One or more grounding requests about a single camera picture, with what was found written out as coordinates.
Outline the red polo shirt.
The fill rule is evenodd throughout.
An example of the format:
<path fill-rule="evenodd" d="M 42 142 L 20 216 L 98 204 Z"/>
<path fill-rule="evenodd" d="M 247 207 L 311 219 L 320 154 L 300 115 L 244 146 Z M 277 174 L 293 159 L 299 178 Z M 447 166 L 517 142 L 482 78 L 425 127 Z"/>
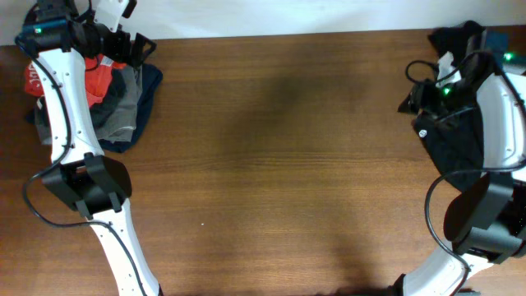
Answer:
<path fill-rule="evenodd" d="M 85 73 L 87 102 L 92 107 L 104 101 L 110 83 L 113 81 L 113 70 L 124 69 L 126 63 L 114 62 L 111 58 L 99 54 L 96 58 L 85 58 L 85 65 L 88 67 Z M 44 95 L 42 83 L 32 63 L 25 68 L 24 78 L 25 93 L 35 97 Z"/>

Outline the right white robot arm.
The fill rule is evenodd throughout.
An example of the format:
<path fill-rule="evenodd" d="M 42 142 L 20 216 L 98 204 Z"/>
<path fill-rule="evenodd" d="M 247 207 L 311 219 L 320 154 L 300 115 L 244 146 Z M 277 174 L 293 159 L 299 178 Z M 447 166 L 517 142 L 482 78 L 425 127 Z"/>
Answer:
<path fill-rule="evenodd" d="M 434 30 L 432 77 L 399 106 L 439 171 L 458 189 L 436 250 L 391 295 L 461 295 L 480 271 L 525 254 L 525 59 L 478 25 Z"/>

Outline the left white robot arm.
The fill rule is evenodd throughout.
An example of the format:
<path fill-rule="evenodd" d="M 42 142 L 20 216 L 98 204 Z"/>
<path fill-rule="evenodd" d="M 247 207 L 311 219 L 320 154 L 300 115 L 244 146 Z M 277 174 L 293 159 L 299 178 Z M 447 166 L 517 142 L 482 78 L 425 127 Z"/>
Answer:
<path fill-rule="evenodd" d="M 51 164 L 32 176 L 82 217 L 68 228 L 95 232 L 121 295 L 160 296 L 134 229 L 132 183 L 125 165 L 105 156 L 90 116 L 86 58 L 104 55 L 137 68 L 156 49 L 143 35 L 120 27 L 136 7 L 107 0 L 80 13 L 73 1 L 39 0 L 27 12 L 16 45 L 41 82 L 51 129 Z"/>

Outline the navy folded shirt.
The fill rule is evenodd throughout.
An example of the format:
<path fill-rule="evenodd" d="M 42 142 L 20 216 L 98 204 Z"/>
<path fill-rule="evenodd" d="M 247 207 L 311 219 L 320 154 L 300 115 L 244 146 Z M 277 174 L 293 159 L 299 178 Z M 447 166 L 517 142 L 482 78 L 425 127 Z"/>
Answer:
<path fill-rule="evenodd" d="M 132 133 L 131 140 L 126 142 L 117 141 L 114 143 L 99 140 L 103 149 L 123 153 L 131 149 L 143 135 L 154 107 L 155 92 L 163 80 L 163 73 L 157 67 L 151 64 L 145 64 L 142 66 L 142 75 L 142 95 L 138 104 L 136 130 Z"/>

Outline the black Nike shirt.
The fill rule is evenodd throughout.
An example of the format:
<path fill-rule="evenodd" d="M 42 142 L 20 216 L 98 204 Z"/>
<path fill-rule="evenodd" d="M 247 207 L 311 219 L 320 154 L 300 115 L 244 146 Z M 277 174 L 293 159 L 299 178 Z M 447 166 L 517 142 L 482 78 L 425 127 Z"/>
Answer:
<path fill-rule="evenodd" d="M 112 70 L 113 79 L 101 103 L 90 107 L 90 116 L 95 128 L 102 127 L 109 116 L 116 110 L 126 92 L 126 83 L 121 70 Z"/>

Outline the black garment at right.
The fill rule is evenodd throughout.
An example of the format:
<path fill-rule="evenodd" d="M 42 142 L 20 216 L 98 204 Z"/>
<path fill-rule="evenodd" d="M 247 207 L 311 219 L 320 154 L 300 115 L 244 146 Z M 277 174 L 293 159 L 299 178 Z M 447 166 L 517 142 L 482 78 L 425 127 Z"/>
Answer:
<path fill-rule="evenodd" d="M 439 56 L 452 53 L 454 65 L 458 65 L 465 57 L 469 38 L 484 30 L 477 22 L 466 21 L 433 30 L 428 40 Z M 424 109 L 413 120 L 413 130 L 440 174 L 482 167 L 482 115 L 476 106 L 470 105 L 441 123 Z"/>

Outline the grey folded shirt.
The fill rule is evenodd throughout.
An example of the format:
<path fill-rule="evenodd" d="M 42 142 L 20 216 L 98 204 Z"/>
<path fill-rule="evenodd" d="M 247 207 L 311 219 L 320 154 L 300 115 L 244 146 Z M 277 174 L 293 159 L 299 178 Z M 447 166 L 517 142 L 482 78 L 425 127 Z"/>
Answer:
<path fill-rule="evenodd" d="M 138 104 L 142 95 L 142 68 L 134 69 L 125 66 L 121 71 L 126 83 L 126 92 L 104 125 L 99 128 L 94 127 L 98 140 L 111 143 L 130 141 L 132 133 L 136 130 Z"/>

